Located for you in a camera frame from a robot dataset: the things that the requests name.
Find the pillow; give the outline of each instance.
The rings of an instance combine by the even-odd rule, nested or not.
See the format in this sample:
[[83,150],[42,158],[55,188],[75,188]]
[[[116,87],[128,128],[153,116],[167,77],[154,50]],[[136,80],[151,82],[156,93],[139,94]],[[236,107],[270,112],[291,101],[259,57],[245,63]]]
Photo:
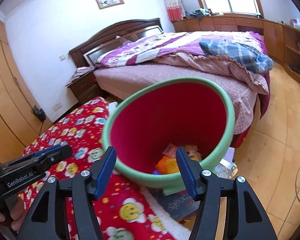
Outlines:
[[[133,41],[126,40],[125,42],[122,43],[121,46],[117,47],[116,49],[123,48],[123,47],[128,46],[128,45],[130,45],[130,44],[132,44],[132,43],[133,43]],[[97,67],[102,67],[102,66],[99,64],[98,59],[99,59],[100,57],[106,56],[107,54],[109,54],[109,53],[115,51],[116,49],[113,49],[113,50],[111,50],[111,51],[108,51],[108,52],[102,54],[101,56],[99,56],[99,57],[94,61],[94,65],[96,65]]]

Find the smiley face pattern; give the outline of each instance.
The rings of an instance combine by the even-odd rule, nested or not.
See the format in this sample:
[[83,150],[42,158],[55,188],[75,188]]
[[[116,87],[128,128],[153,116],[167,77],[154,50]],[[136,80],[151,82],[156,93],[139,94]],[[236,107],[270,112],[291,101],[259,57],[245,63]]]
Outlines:
[[[62,118],[24,150],[23,155],[26,155],[66,144],[73,149],[71,158],[52,166],[43,179],[20,194],[27,209],[48,177],[73,178],[102,158],[101,134],[108,115],[108,102],[95,98]],[[138,185],[117,172],[112,173],[105,194],[93,207],[106,240],[174,239],[150,209]],[[70,239],[78,239],[71,198],[66,200],[66,209]]]

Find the wooden headboard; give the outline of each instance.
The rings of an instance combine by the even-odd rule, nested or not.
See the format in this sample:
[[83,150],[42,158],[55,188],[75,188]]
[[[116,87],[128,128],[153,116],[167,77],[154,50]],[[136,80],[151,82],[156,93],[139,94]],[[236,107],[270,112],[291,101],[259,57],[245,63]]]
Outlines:
[[162,27],[159,18],[118,22],[71,49],[69,55],[77,67],[89,66],[102,54],[118,48],[126,40],[137,41],[160,33],[162,33]]

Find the black gripper frame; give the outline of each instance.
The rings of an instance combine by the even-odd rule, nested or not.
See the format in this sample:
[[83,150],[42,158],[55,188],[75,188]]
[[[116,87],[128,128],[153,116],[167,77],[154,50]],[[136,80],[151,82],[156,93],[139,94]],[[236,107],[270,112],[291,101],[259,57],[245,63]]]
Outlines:
[[184,147],[177,150],[177,163],[188,194],[200,201],[189,240],[215,239],[221,197],[227,198],[223,240],[277,240],[265,209],[244,177],[219,178],[191,160]]
[[116,151],[108,147],[102,159],[74,178],[58,181],[50,177],[32,203],[17,240],[70,240],[66,198],[73,201],[79,240],[103,240],[92,201],[104,194],[116,162]]
[[5,216],[0,225],[8,228],[14,237],[17,233],[11,228],[10,211],[17,201],[16,193],[44,178],[52,165],[71,157],[72,153],[69,145],[56,145],[0,165],[0,212]]

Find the wooden wardrobe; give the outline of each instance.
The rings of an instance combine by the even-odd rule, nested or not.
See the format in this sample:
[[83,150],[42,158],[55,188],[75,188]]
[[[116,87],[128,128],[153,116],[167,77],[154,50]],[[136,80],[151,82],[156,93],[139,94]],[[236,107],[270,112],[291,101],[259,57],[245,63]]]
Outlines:
[[52,125],[48,118],[39,121],[34,105],[40,108],[21,77],[0,21],[0,163],[20,157]]

